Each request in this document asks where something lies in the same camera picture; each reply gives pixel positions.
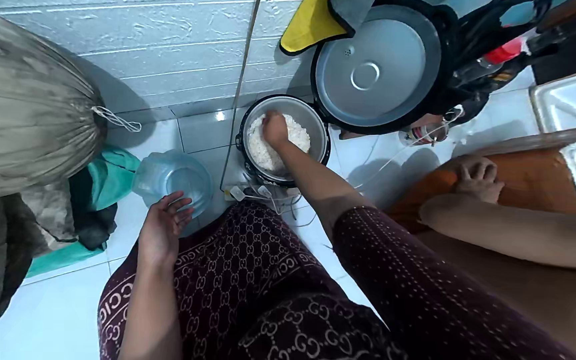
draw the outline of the yellow cloth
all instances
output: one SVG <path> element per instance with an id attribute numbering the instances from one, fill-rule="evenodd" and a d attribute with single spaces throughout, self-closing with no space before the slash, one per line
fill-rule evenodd
<path id="1" fill-rule="evenodd" d="M 328 0 L 303 0 L 284 31 L 280 48 L 293 56 L 322 40 L 346 37 L 346 30 L 328 11 Z"/>

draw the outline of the white brick wall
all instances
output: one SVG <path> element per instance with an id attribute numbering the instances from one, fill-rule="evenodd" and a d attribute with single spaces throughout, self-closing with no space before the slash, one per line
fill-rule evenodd
<path id="1" fill-rule="evenodd" d="M 241 91 L 254 94 L 310 84 L 313 51 L 284 55 L 279 40 L 301 0 L 262 0 L 253 28 Z"/>
<path id="2" fill-rule="evenodd" d="M 244 94 L 309 83 L 300 66 L 309 68 L 312 55 L 277 49 L 300 2 L 262 0 Z M 0 0 L 0 16 L 79 55 L 108 108 L 122 112 L 234 96 L 252 7 L 253 0 Z"/>

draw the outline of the person's right hand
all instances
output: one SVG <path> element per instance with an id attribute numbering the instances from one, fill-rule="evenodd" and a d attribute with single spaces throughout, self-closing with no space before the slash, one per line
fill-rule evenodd
<path id="1" fill-rule="evenodd" d="M 264 140 L 276 150 L 277 146 L 288 141 L 288 127 L 284 116 L 269 110 L 264 118 Z"/>
<path id="2" fill-rule="evenodd" d="M 464 165 L 460 166 L 459 180 L 455 184 L 454 192 L 496 204 L 499 201 L 501 190 L 506 185 L 502 181 L 497 180 L 497 166 L 477 163 L 473 170 L 469 170 Z"/>

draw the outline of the cooked rice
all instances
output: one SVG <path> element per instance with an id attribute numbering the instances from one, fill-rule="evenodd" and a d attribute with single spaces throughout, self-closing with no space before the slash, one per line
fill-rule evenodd
<path id="1" fill-rule="evenodd" d="M 283 114 L 288 127 L 288 140 L 303 152 L 310 150 L 310 135 L 290 115 Z M 266 115 L 254 119 L 248 130 L 248 151 L 252 160 L 265 170 L 281 173 L 285 171 L 284 162 L 279 154 L 264 140 L 262 122 Z"/>

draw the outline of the wrist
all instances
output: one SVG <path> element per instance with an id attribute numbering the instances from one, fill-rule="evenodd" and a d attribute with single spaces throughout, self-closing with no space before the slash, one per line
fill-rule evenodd
<path id="1" fill-rule="evenodd" d="M 271 146 L 273 148 L 273 150 L 275 150 L 277 152 L 277 154 L 281 155 L 281 153 L 287 148 L 290 147 L 292 145 L 292 143 L 290 142 L 290 140 L 285 139 L 285 140 L 281 140 L 275 143 L 272 143 Z"/>
<path id="2" fill-rule="evenodd" d="M 167 281 L 173 277 L 173 267 L 137 260 L 137 276 L 148 281 Z"/>

